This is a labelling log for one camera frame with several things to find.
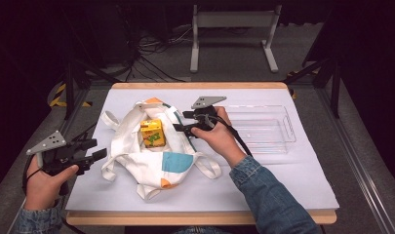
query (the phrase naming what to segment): juice box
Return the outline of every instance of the juice box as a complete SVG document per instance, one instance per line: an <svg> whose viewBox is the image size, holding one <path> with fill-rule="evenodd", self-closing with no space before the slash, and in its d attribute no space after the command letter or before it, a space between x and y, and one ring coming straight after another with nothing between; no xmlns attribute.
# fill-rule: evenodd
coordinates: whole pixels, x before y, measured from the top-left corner
<svg viewBox="0 0 395 234"><path fill-rule="evenodd" d="M140 123L140 131L146 148L166 145L163 126L160 119L144 120Z"/></svg>

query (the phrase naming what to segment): white tote bag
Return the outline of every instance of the white tote bag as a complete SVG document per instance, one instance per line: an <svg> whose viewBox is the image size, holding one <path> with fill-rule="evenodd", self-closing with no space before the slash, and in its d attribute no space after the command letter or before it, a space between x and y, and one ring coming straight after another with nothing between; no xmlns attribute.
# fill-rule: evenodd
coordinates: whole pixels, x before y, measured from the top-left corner
<svg viewBox="0 0 395 234"><path fill-rule="evenodd" d="M102 166L102 176L113 181L115 161L120 163L138 182L137 193L144 200L179 185L193 165L208 178L221 175L214 159L197 152L185 134L175 130L173 124L180 123L178 111L155 97L139 101L121 123L109 111L102 113L101 119L116 131L108 160ZM143 145L140 122L150 119L161 120L165 146L146 148Z"/></svg>

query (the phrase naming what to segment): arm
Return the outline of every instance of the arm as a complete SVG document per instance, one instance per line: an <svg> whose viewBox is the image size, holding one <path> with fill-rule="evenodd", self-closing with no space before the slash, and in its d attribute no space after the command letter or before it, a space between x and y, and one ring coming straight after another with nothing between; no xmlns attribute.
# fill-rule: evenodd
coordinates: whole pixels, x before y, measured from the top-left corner
<svg viewBox="0 0 395 234"><path fill-rule="evenodd" d="M217 107L217 115L231 125L223 107ZM232 169L230 176L245 195L260 233L318 232L309 213L272 172L253 157L245 155L222 123L217 123L209 132L197 128L193 128L191 132L205 140L227 161Z"/></svg>
<svg viewBox="0 0 395 234"><path fill-rule="evenodd" d="M38 170L33 157L27 175ZM15 223L15 233L59 233L61 228L60 207L55 206L60 186L73 177L78 166L72 166L55 176L39 171L27 182L26 201Z"/></svg>

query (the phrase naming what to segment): denim sleeve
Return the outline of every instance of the denim sleeve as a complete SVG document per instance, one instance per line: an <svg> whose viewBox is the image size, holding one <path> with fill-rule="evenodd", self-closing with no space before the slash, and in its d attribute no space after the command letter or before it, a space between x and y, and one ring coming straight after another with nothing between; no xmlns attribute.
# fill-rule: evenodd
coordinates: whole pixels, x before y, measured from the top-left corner
<svg viewBox="0 0 395 234"><path fill-rule="evenodd" d="M245 195L259 233L318 233L318 226L288 189L253 157L230 172Z"/></svg>
<svg viewBox="0 0 395 234"><path fill-rule="evenodd" d="M20 209L14 233L57 234L61 226L59 204L43 211Z"/></svg>

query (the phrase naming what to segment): white paper sheet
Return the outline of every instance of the white paper sheet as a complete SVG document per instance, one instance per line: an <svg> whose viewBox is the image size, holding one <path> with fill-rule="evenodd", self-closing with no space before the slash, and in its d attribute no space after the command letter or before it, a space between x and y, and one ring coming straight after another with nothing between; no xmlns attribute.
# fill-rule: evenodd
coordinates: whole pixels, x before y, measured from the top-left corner
<svg viewBox="0 0 395 234"><path fill-rule="evenodd" d="M191 110L199 96L225 96L218 105L283 105L286 107L294 132L295 142L287 143L287 153L255 155L289 189L307 210L334 210L339 208L335 194L327 182L316 154L298 118L295 105L284 89L225 89L225 90L110 90L102 112L111 111L118 119L130 111L139 100L157 97L175 106L179 111ZM114 131L99 120L93 138L98 146L92 152L107 148ZM248 211L244 196L235 187L225 160L201 139L193 139L198 151L211 154L222 168L222 176L209 179L194 167L182 184L164 190L149 201L143 201L136 192L134 178L116 164L116 179L110 182L101 175L106 159L95 162L84 175L78 176L66 209L69 211L110 212L228 212Z"/></svg>

